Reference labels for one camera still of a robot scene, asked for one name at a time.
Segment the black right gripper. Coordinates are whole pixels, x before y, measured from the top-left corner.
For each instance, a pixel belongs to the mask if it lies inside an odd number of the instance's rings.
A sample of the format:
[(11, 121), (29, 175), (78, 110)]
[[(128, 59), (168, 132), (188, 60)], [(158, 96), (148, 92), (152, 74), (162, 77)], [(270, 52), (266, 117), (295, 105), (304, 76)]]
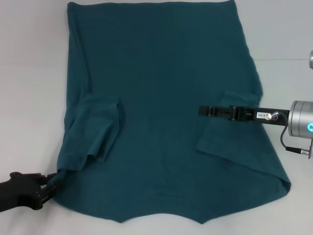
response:
[(288, 125), (289, 113), (289, 110), (269, 108), (199, 106), (200, 116), (228, 118), (230, 121), (253, 122), (279, 126)]

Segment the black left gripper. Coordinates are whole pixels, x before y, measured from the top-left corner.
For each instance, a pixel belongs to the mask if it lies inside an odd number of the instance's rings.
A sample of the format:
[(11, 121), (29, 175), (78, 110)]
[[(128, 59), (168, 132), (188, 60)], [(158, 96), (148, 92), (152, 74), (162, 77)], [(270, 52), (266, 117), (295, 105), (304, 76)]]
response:
[(16, 207), (29, 207), (39, 210), (61, 188), (59, 181), (48, 184), (57, 173), (10, 173), (10, 179), (0, 184), (0, 210), (7, 211)]

